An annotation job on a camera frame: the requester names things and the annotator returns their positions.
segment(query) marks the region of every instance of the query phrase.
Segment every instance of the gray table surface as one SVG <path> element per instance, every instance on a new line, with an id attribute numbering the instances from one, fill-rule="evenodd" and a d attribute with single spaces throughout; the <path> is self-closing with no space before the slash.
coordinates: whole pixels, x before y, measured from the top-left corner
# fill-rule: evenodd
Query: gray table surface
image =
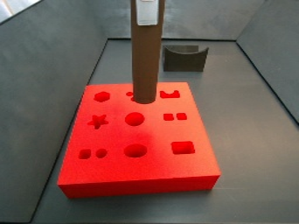
<path id="1" fill-rule="evenodd" d="M 67 199 L 67 139 L 33 222 L 299 222 L 299 129 L 248 57 L 236 42 L 163 43 L 210 47 L 204 73 L 159 75 L 190 83 L 222 169 L 214 190 Z M 129 82 L 131 42 L 110 40 L 90 83 Z"/>

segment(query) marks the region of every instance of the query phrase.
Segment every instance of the circular hole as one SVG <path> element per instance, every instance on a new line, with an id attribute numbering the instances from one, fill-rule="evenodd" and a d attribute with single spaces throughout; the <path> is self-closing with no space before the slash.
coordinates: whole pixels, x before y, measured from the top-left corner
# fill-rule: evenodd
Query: circular hole
<path id="1" fill-rule="evenodd" d="M 127 92 L 126 95 L 127 96 L 134 96 L 134 92 Z"/>
<path id="2" fill-rule="evenodd" d="M 91 150 L 86 149 L 79 152 L 79 159 L 89 159 L 91 156 Z"/>
<path id="3" fill-rule="evenodd" d="M 130 158 L 141 158 L 147 153 L 147 148 L 141 143 L 130 144 L 125 153 Z"/>
<path id="4" fill-rule="evenodd" d="M 106 149 L 99 149 L 97 152 L 98 158 L 103 158 L 109 154 L 109 151 Z"/>
<path id="5" fill-rule="evenodd" d="M 138 112 L 134 112 L 126 116 L 126 123 L 131 126 L 141 125 L 145 122 L 145 120 L 146 117 Z"/>

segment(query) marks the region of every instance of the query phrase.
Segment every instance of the red shape sorter board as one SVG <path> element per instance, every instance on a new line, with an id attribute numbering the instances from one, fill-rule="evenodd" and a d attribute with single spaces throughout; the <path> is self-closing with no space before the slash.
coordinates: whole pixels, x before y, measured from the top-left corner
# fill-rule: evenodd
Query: red shape sorter board
<path id="1" fill-rule="evenodd" d="M 212 189 L 221 176 L 189 84 L 158 83 L 138 104 L 131 84 L 87 86 L 61 168 L 69 198 Z"/>

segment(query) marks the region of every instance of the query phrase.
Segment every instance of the gray wall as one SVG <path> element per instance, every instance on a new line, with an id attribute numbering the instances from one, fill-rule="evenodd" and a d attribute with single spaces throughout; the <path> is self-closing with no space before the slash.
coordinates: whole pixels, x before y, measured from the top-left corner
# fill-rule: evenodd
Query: gray wall
<path id="1" fill-rule="evenodd" d="M 163 37 L 237 40 L 265 0 L 167 0 Z M 98 0 L 94 13 L 110 38 L 130 38 L 130 0 Z"/>
<path id="2" fill-rule="evenodd" d="M 0 25 L 0 222 L 31 220 L 62 149 L 107 42 L 91 8 L 42 1 Z"/>
<path id="3" fill-rule="evenodd" d="M 299 1 L 269 0 L 238 43 L 299 122 Z"/>

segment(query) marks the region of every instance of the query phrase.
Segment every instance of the rectangular hole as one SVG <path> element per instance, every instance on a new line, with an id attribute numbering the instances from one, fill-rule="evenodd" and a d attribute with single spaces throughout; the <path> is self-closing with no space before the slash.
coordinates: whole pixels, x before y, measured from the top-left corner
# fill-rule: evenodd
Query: rectangular hole
<path id="1" fill-rule="evenodd" d="M 173 142 L 173 154 L 193 154 L 196 153 L 194 144 L 192 141 L 188 142 Z"/>

